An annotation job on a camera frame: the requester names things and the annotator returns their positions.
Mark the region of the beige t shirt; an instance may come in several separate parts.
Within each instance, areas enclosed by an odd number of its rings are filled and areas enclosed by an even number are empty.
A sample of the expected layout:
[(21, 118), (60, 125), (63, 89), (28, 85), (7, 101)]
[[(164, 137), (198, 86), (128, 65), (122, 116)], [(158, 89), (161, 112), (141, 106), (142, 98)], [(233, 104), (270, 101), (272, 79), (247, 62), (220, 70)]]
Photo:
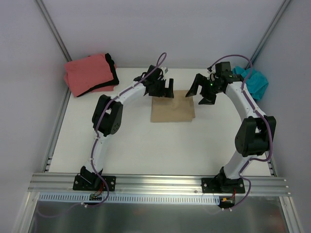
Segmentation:
[(175, 90), (174, 98), (152, 97), (151, 122), (192, 122), (195, 118), (193, 97), (187, 90)]

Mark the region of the teal t shirt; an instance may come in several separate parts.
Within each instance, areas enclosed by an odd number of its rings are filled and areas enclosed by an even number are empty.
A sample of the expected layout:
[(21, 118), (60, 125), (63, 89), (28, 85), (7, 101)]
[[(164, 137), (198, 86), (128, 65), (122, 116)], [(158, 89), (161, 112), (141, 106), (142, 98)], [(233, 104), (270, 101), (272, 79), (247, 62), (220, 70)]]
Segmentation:
[[(232, 69), (234, 74), (240, 74), (243, 78), (245, 78), (251, 71), (251, 68), (243, 69), (242, 67), (235, 66)], [(247, 89), (252, 96), (252, 98), (256, 101), (262, 99), (269, 83), (266, 77), (259, 71), (255, 69), (252, 70), (249, 78), (246, 80)]]

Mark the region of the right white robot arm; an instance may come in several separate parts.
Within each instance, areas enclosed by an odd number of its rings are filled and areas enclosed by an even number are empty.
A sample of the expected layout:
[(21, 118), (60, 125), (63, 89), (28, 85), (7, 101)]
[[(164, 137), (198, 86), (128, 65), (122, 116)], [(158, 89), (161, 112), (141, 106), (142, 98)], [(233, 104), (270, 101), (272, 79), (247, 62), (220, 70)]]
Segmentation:
[(242, 124), (235, 136), (236, 151), (230, 161), (213, 177), (202, 178), (203, 193), (245, 193), (242, 174), (252, 161), (262, 161), (260, 156), (269, 153), (264, 161), (269, 161), (273, 148), (276, 119), (267, 116), (252, 99), (242, 75), (231, 70), (229, 62), (215, 64), (215, 71), (209, 77), (196, 74), (186, 94), (202, 96), (200, 105), (214, 105), (217, 94), (224, 93), (234, 104)]

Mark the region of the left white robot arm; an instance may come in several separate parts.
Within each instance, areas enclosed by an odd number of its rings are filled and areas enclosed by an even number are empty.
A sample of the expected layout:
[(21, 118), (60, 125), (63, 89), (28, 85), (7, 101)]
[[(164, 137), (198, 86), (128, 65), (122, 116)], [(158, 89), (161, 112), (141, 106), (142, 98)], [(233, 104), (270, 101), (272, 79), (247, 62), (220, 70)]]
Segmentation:
[(148, 71), (133, 79), (133, 82), (113, 96), (101, 95), (92, 116), (95, 141), (91, 155), (75, 176), (73, 190), (96, 191), (106, 187), (102, 177), (106, 151), (112, 135), (121, 127), (122, 113), (126, 105), (145, 95), (174, 98), (172, 78), (166, 87), (164, 71), (159, 66), (149, 66)]

